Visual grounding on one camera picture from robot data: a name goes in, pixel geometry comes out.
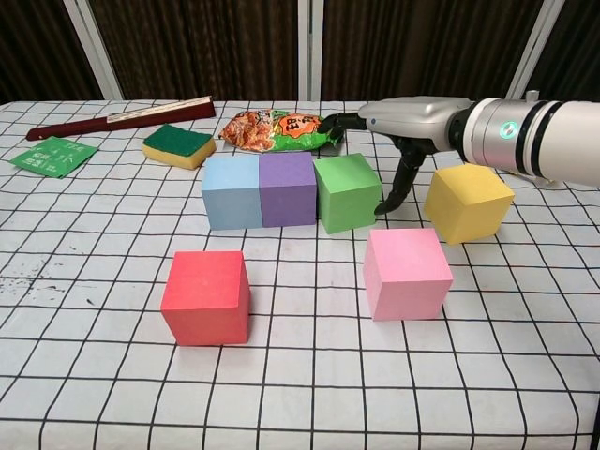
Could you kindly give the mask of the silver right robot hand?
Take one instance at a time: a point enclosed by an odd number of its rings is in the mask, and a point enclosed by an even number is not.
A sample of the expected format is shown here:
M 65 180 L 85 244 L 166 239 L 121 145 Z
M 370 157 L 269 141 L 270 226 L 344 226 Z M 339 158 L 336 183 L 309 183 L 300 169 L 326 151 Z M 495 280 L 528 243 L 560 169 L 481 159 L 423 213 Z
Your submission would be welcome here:
M 381 216 L 402 205 L 427 156 L 454 149 L 449 140 L 451 119 L 471 105 L 465 97 L 388 98 L 369 102 L 357 112 L 331 114 L 321 121 L 318 131 L 369 130 L 391 139 L 400 161 L 391 191 L 374 210 Z

